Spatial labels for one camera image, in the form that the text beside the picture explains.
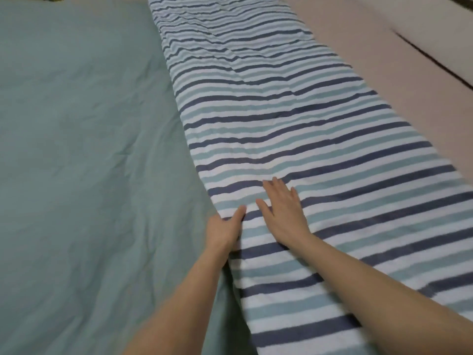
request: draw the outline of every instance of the striped bedding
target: striped bedding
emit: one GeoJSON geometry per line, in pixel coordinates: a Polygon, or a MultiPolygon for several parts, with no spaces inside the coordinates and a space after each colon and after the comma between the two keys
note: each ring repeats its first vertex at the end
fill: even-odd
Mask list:
{"type": "Polygon", "coordinates": [[[149,0],[187,143],[219,213],[247,204],[230,266],[260,354],[371,354],[254,200],[277,176],[311,231],[473,319],[473,189],[279,0],[149,0]]]}

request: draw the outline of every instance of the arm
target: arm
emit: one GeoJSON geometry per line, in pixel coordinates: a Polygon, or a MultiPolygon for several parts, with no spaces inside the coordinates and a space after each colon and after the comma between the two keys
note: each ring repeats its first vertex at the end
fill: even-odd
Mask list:
{"type": "Polygon", "coordinates": [[[202,351],[220,271],[233,248],[246,208],[230,220],[216,214],[207,223],[205,250],[184,281],[144,324],[123,355],[197,355],[202,351]]]}
{"type": "Polygon", "coordinates": [[[257,199],[275,239],[309,263],[387,354],[473,354],[473,323],[311,234],[299,196],[264,181],[257,199]]]}

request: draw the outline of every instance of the person's right arm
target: person's right arm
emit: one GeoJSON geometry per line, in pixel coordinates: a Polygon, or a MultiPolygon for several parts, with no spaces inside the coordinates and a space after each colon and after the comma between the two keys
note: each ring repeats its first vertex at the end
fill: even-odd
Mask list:
{"type": "Polygon", "coordinates": [[[309,263],[387,354],[473,354],[473,323],[313,235],[299,196],[263,182],[256,203],[275,239],[309,263]]]}

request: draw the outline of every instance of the striped blanket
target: striped blanket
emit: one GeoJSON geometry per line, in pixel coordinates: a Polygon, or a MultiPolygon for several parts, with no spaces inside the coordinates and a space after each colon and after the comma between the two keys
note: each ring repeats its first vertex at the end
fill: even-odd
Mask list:
{"type": "Polygon", "coordinates": [[[248,206],[230,266],[260,354],[369,354],[360,324],[268,232],[277,176],[311,231],[473,318],[473,189],[279,0],[149,0],[215,207],[248,206]]]}

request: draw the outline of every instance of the person's left arm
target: person's left arm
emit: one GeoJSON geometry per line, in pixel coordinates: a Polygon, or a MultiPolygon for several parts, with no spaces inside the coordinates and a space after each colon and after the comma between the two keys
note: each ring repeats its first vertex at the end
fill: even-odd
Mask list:
{"type": "Polygon", "coordinates": [[[245,206],[230,220],[207,223],[205,250],[184,281],[130,341],[123,355],[198,355],[202,351],[220,271],[241,231],[245,206]]]}

